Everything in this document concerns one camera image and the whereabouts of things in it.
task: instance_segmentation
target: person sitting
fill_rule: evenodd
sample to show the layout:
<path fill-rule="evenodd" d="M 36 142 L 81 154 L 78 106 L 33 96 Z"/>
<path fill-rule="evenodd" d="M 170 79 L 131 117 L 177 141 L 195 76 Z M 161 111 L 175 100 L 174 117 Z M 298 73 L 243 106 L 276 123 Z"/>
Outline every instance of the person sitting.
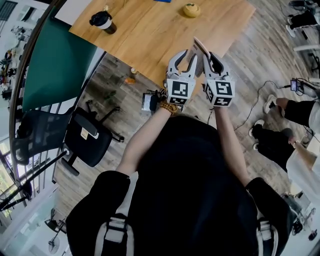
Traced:
<path fill-rule="evenodd" d="M 73 256 L 255 256 L 262 246 L 257 208 L 277 230 L 269 239 L 278 237 L 274 255 L 281 254 L 294 217 L 262 178 L 250 178 L 228 109 L 214 108 L 217 129 L 187 116 L 170 118 L 176 110 L 162 103 L 131 138 L 116 171 L 101 173 L 71 211 L 66 229 Z M 110 228 L 121 218 L 126 228 Z M 124 231 L 126 242 L 118 239 Z"/>
<path fill-rule="evenodd" d="M 304 100 L 297 102 L 288 98 L 277 98 L 270 94 L 263 110 L 268 114 L 276 106 L 281 108 L 281 115 L 285 119 L 308 127 L 315 133 L 320 134 L 320 103 L 318 101 Z"/>
<path fill-rule="evenodd" d="M 311 202 L 320 205 L 320 168 L 315 164 L 319 157 L 305 149 L 291 129 L 273 131 L 263 128 L 264 124 L 260 119 L 249 130 L 258 140 L 253 149 L 278 164 Z"/>
<path fill-rule="evenodd" d="M 307 10 L 304 13 L 289 17 L 287 20 L 288 25 L 285 25 L 285 28 L 293 38 L 296 37 L 295 31 L 297 29 L 320 24 L 319 4 L 317 2 L 309 2 L 310 4 L 307 4 Z"/>

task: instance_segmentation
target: wooden floor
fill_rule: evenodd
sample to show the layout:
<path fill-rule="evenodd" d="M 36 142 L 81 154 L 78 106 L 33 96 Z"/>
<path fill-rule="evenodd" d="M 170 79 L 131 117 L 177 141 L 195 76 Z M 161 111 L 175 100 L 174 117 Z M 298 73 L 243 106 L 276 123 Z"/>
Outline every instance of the wooden floor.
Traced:
<path fill-rule="evenodd" d="M 282 0 L 283 12 L 286 15 L 294 14 L 295 10 L 286 7 L 288 2 Z M 252 0 L 251 3 L 257 9 L 255 14 L 247 28 L 223 57 L 232 70 L 232 79 L 236 81 L 236 99 L 229 108 L 235 128 L 248 117 L 252 105 L 257 101 L 257 91 L 266 81 L 274 81 L 278 87 L 282 87 L 290 84 L 291 78 L 311 76 L 312 62 L 308 57 L 310 51 L 301 54 L 293 52 L 292 48 L 303 44 L 319 43 L 319 33 L 314 28 L 305 29 L 309 37 L 307 41 L 299 32 L 296 38 L 290 37 L 285 29 L 287 18 L 281 11 L 279 1 Z M 148 112 L 141 111 L 142 94 L 147 89 L 156 89 L 156 86 L 141 75 L 136 76 L 136 84 L 125 84 L 124 80 L 129 75 L 129 66 L 106 55 L 79 101 L 80 107 L 85 108 L 85 102 L 93 100 L 93 110 L 98 112 L 98 120 L 113 106 L 119 105 L 121 112 L 112 115 L 104 125 L 123 135 L 125 142 L 113 141 L 102 161 L 94 168 L 88 167 L 77 159 L 74 167 L 80 172 L 78 177 L 64 170 L 60 163 L 57 164 L 54 178 L 60 185 L 60 197 L 56 210 L 62 216 L 67 216 L 77 202 L 89 193 L 101 172 L 116 168 L 127 142 L 150 116 Z M 259 101 L 248 121 L 236 131 L 236 134 L 242 144 L 250 175 L 263 177 L 278 193 L 283 193 L 290 187 L 287 174 L 257 151 L 253 151 L 252 146 L 255 141 L 248 136 L 248 131 L 254 122 L 261 118 L 266 120 L 266 127 L 275 131 L 290 127 L 300 138 L 305 130 L 302 126 L 281 118 L 276 110 L 272 110 L 268 115 L 264 114 L 263 104 L 270 93 L 293 100 L 309 99 L 306 96 L 297 96 L 290 89 L 277 89 L 268 82 L 260 90 Z M 190 102 L 185 112 L 198 115 L 202 120 L 207 121 L 210 114 L 209 108 L 205 95 L 200 93 Z M 214 113 L 209 123 L 216 126 Z"/>

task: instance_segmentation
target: mesh chair back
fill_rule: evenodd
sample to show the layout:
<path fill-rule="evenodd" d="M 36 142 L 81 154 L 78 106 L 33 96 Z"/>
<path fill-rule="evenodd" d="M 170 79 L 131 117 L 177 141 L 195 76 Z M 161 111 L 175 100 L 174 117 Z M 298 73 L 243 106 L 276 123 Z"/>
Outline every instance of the mesh chair back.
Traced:
<path fill-rule="evenodd" d="M 65 114 L 55 114 L 40 110 L 31 110 L 23 115 L 12 141 L 12 155 L 21 165 L 28 165 L 29 159 L 36 154 L 62 146 L 68 123 L 74 108 Z"/>

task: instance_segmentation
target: forearm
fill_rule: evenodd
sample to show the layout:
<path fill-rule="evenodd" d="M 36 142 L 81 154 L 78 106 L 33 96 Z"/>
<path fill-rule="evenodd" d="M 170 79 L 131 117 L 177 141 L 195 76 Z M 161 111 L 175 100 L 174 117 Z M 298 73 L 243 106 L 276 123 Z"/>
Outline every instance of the forearm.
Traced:
<path fill-rule="evenodd" d="M 294 145 L 305 165 L 308 167 L 310 171 L 312 171 L 317 157 L 313 153 L 305 149 L 304 146 L 300 144 L 300 142 L 297 141 Z"/>
<path fill-rule="evenodd" d="M 229 170 L 246 186 L 251 179 L 247 171 L 243 151 L 228 114 L 228 109 L 216 107 L 215 119 L 224 160 Z"/>
<path fill-rule="evenodd" d="M 153 145 L 170 116 L 168 110 L 159 108 L 150 117 L 128 142 L 117 171 L 128 175 L 136 171 L 141 158 Z"/>

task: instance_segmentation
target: green panel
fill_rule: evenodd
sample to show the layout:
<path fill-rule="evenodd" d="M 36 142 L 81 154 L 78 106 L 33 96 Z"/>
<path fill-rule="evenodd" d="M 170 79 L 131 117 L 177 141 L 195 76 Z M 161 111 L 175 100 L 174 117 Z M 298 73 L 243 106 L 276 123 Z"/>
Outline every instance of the green panel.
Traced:
<path fill-rule="evenodd" d="M 97 47 L 70 33 L 69 28 L 51 18 L 45 21 L 27 72 L 24 112 L 72 99 L 80 93 Z"/>
<path fill-rule="evenodd" d="M 4 5 L 5 1 L 6 1 L 6 0 L 0 0 L 0 9 L 1 9 L 1 7 Z"/>

